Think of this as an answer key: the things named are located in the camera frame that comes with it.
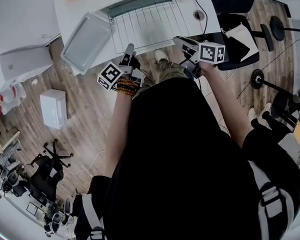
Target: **white desk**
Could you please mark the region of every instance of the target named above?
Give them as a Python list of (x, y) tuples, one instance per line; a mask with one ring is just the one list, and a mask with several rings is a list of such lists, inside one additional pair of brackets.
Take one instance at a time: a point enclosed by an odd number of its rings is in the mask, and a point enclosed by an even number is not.
[[(94, 13), (103, 9), (111, 4), (120, 2), (122, 0), (54, 0), (55, 12), (64, 44), (67, 43), (73, 30), (78, 25), (82, 17), (87, 13)], [(179, 10), (184, 18), (188, 36), (200, 35), (203, 33), (206, 19), (198, 21), (193, 17), (195, 10), (200, 10), (195, 0), (176, 0)], [(208, 15), (208, 22), (205, 33), (220, 32), (220, 26), (217, 15), (211, 0), (197, 0), (201, 7)], [(158, 28), (158, 31), (167, 31), (166, 29)], [(173, 45), (172, 40), (167, 40), (161, 43), (155, 43), (145, 47), (137, 48), (135, 51), (138, 54), (153, 51), (163, 47)], [(91, 67), (97, 66), (101, 63), (121, 56), (123, 53), (116, 52), (114, 40), (111, 38), (99, 53), (97, 58), (92, 63)], [(73, 73), (78, 75), (79, 72), (73, 69)]]

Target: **white box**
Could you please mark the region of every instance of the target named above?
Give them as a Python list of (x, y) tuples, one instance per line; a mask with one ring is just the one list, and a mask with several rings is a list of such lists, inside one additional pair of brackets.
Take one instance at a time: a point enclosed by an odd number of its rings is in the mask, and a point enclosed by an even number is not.
[(10, 86), (42, 74), (52, 65), (48, 47), (0, 55), (0, 93)]
[(199, 61), (211, 64), (222, 63), (225, 60), (226, 47), (215, 42), (199, 43)]
[(40, 95), (43, 122), (46, 126), (61, 129), (67, 122), (66, 92), (50, 89)]

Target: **black stand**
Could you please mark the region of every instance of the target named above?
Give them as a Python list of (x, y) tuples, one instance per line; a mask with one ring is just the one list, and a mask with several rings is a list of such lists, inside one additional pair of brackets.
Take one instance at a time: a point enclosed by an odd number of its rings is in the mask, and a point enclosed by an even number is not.
[(274, 38), (278, 41), (282, 41), (283, 39), (285, 39), (286, 36), (285, 31), (300, 32), (300, 29), (298, 28), (284, 27), (284, 24), (282, 23), (281, 19), (279, 19), (277, 16), (271, 17), (270, 28)]
[(260, 89), (262, 85), (266, 85), (277, 90), (278, 94), (275, 96), (271, 107), (271, 116), (275, 119), (281, 117), (293, 128), (296, 127), (298, 119), (292, 113), (300, 111), (300, 103), (294, 102), (294, 95), (292, 93), (266, 81), (265, 75), (260, 69), (253, 71), (250, 83), (254, 89)]

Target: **hand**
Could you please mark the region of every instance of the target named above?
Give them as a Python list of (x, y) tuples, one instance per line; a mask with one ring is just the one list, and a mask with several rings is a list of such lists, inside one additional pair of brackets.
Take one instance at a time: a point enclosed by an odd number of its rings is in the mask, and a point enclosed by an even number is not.
[(215, 69), (212, 64), (203, 61), (199, 62), (199, 67), (201, 76), (206, 76), (208, 73), (212, 72)]

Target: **camo pants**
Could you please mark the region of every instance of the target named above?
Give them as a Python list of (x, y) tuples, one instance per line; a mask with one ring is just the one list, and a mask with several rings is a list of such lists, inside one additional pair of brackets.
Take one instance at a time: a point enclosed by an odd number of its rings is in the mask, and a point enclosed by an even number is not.
[[(169, 62), (165, 58), (160, 59), (159, 62), (156, 62), (156, 66), (160, 72), (159, 83), (171, 78), (187, 78), (184, 73), (184, 67), (180, 66), (179, 64)], [(140, 93), (144, 92), (146, 89), (154, 86), (155, 84), (156, 81), (150, 73), (145, 77), (142, 87), (138, 90), (134, 97), (137, 97)]]

